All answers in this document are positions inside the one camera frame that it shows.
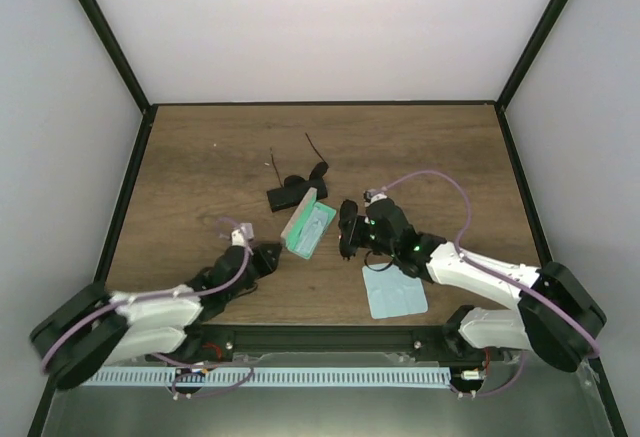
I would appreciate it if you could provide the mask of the grey glasses case green lining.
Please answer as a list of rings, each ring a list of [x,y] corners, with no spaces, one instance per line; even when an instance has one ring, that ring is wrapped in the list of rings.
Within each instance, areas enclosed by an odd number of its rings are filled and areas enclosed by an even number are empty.
[[[280,234],[282,245],[292,254],[309,260],[327,232],[337,211],[318,201],[310,188]]]

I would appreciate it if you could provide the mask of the gold-trimmed black sunglasses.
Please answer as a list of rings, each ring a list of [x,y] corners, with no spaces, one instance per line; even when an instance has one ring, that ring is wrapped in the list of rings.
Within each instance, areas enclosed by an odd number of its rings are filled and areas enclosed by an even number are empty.
[[[350,260],[357,248],[352,245],[352,236],[358,217],[358,206],[355,201],[345,199],[339,210],[339,252],[343,259]]]

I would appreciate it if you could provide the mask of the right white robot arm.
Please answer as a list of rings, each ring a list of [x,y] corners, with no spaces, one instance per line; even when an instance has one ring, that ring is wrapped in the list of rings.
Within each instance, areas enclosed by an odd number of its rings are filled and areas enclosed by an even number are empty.
[[[497,310],[460,307],[444,335],[447,353],[465,360],[486,347],[531,351],[551,367],[574,372],[595,353],[606,316],[563,264],[509,264],[468,253],[455,242],[417,231],[384,194],[360,213],[346,200],[339,210],[339,251],[387,256],[403,276],[457,287],[499,304]]]

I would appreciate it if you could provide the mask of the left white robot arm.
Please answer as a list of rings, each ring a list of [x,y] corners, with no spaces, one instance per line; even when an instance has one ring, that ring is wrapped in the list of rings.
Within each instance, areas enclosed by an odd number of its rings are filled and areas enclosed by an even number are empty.
[[[89,284],[39,323],[29,340],[59,390],[144,355],[194,360],[204,349],[202,325],[274,273],[281,252],[278,242],[231,245],[213,266],[160,291],[109,292]]]

